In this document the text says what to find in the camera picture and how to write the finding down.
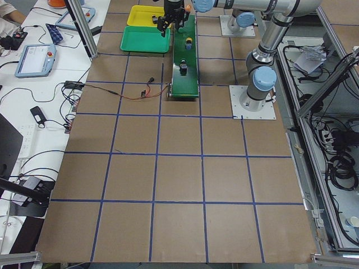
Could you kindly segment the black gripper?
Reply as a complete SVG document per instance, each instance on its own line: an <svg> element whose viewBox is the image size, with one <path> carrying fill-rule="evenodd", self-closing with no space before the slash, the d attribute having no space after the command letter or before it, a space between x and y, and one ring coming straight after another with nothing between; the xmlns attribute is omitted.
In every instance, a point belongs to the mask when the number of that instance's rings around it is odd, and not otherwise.
<svg viewBox="0 0 359 269"><path fill-rule="evenodd" d="M184 27L188 20L184 0L164 0L164 15L158 17L157 29L162 30L162 37L166 36L166 29L174 23L175 29Z"/></svg>

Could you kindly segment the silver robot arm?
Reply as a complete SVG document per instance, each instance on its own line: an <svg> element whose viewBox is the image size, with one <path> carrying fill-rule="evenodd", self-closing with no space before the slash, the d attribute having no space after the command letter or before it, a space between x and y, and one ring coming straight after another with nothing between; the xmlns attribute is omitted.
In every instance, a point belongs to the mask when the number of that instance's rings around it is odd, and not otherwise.
<svg viewBox="0 0 359 269"><path fill-rule="evenodd" d="M261 11L273 14L258 47L250 53L250 57L247 60L247 65L250 66L251 63L258 63L259 65L271 64L278 45L282 41L287 29L291 26L293 19L314 12L321 5L321 1L193 1L193 5L194 9L201 13L208 12L212 8L223 8Z"/></svg>
<svg viewBox="0 0 359 269"><path fill-rule="evenodd" d="M196 12L205 13L210 11L217 1L192 1ZM176 31L185 26L191 12L191 6L185 6L184 1L164 1L164 15L157 19L157 29L162 37L166 36L167 28L173 24ZM251 11L234 9L228 20L228 28L236 31L240 28L252 26L255 16Z"/></svg>

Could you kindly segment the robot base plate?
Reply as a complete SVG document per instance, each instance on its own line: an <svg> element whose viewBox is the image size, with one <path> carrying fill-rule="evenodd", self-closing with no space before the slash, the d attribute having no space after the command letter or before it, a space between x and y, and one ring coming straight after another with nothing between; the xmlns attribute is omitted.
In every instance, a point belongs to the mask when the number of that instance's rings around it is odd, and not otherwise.
<svg viewBox="0 0 359 269"><path fill-rule="evenodd" d="M270 92L264 100L252 100L247 95L246 85L229 86L232 118L251 120L276 120L273 98Z"/></svg>
<svg viewBox="0 0 359 269"><path fill-rule="evenodd" d="M220 15L219 21L221 26L222 36L225 37L238 37L238 38L254 38L256 36L254 27L240 27L234 21L234 25L230 26L229 23L233 20L232 15Z"/></svg>

